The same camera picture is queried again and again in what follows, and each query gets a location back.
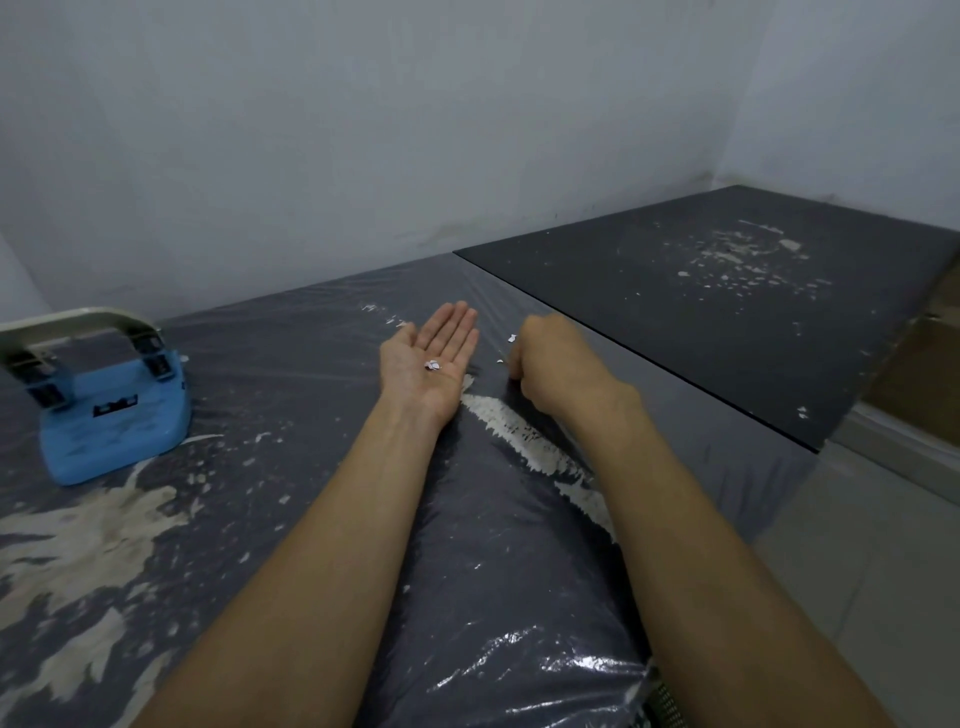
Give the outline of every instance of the open palm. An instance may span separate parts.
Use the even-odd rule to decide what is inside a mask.
[[[442,427],[460,403],[467,364],[480,331],[477,312],[466,302],[444,303],[418,331],[404,324],[380,347],[380,389],[385,396],[422,407]],[[435,359],[440,369],[426,363]]]

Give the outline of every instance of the blue hole punch base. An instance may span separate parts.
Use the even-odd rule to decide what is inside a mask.
[[[135,359],[73,377],[73,402],[40,415],[40,450],[59,485],[77,485],[175,448],[190,425],[190,395],[176,352],[156,379]]]

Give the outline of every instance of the tiled floor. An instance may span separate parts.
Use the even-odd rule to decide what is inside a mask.
[[[960,726],[960,507],[837,445],[757,541],[904,728]]]

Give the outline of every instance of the plastic wrap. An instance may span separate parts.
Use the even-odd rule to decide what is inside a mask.
[[[523,318],[548,309],[453,255],[169,322],[165,335],[188,358],[190,435],[207,437],[80,488],[52,484],[36,452],[36,409],[15,388],[0,390],[8,725],[129,722],[335,471],[375,402],[379,344],[400,322],[458,299],[480,312],[472,383],[431,462],[357,724],[628,725],[650,650],[619,549],[582,458],[497,362]],[[741,533],[756,533],[812,466],[799,446],[588,337],[641,387]],[[110,499],[118,487],[151,498],[149,518],[139,517],[164,527],[137,530]],[[96,509],[105,518],[96,538],[81,543],[49,526],[51,511],[85,518]],[[122,518],[129,532],[118,545],[108,527]],[[41,538],[53,539],[54,555],[11,576],[8,548]],[[149,546],[139,567],[101,568],[131,543]],[[86,587],[71,588],[81,576]],[[36,599],[19,614],[11,595],[25,588]],[[68,694],[51,694],[41,664],[91,636],[105,661]]]

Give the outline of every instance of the gray tabletop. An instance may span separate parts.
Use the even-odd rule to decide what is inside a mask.
[[[379,343],[457,299],[480,311],[481,344],[357,722],[626,725],[650,652],[602,501],[497,362],[550,309],[455,255],[169,322],[190,437],[83,486],[50,481],[36,409],[0,390],[0,723],[129,724],[336,469],[376,399]],[[813,454],[587,337],[753,538]]]
[[[960,233],[744,186],[458,251],[819,450]]]

